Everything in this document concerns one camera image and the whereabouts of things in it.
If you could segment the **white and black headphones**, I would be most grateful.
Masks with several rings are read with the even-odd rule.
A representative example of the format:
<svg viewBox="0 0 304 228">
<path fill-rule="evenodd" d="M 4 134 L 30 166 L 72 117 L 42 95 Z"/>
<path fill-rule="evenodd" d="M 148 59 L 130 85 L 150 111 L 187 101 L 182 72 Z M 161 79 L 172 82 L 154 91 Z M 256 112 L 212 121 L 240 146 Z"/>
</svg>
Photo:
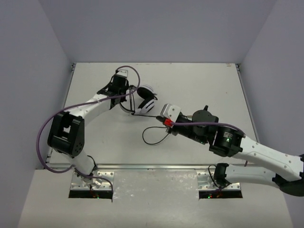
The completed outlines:
<svg viewBox="0 0 304 228">
<path fill-rule="evenodd" d="M 131 115 L 144 115 L 150 112 L 154 106 L 155 106 L 155 101 L 158 100 L 156 97 L 156 93 L 153 90 L 153 88 L 149 85 L 141 85 L 137 88 L 136 90 L 138 96 L 143 99 L 143 101 L 136 106 L 135 104 L 135 98 L 134 94 L 129 95 L 129 103 L 130 103 L 130 108 L 125 108 L 122 103 L 120 103 L 120 108 Z"/>
</svg>

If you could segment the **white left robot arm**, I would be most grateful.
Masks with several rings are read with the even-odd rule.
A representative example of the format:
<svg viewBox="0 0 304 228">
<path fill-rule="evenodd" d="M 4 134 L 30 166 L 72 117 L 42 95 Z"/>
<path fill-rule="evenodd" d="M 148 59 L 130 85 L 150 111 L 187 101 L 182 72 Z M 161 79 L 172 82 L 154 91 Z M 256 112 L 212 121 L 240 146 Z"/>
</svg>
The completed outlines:
<svg viewBox="0 0 304 228">
<path fill-rule="evenodd" d="M 58 113 L 51 125 L 48 146 L 66 157 L 78 172 L 91 175 L 96 165 L 84 151 L 85 127 L 119 104 L 120 96 L 126 94 L 128 86 L 127 70 L 119 70 L 83 105 Z"/>
</svg>

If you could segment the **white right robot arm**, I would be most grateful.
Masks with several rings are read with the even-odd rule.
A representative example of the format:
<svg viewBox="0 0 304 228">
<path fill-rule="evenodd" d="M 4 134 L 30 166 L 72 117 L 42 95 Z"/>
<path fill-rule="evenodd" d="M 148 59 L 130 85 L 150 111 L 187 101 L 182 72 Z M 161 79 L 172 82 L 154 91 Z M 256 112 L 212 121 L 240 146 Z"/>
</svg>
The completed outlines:
<svg viewBox="0 0 304 228">
<path fill-rule="evenodd" d="M 304 195 L 304 157 L 290 155 L 262 145 L 239 128 L 219 123 L 217 116 L 208 107 L 185 116 L 181 108 L 165 104 L 160 120 L 172 135 L 182 135 L 202 145 L 220 157 L 245 160 L 255 164 L 236 166 L 218 163 L 211 176 L 218 190 L 237 182 L 268 185 L 283 193 L 302 197 Z"/>
</svg>

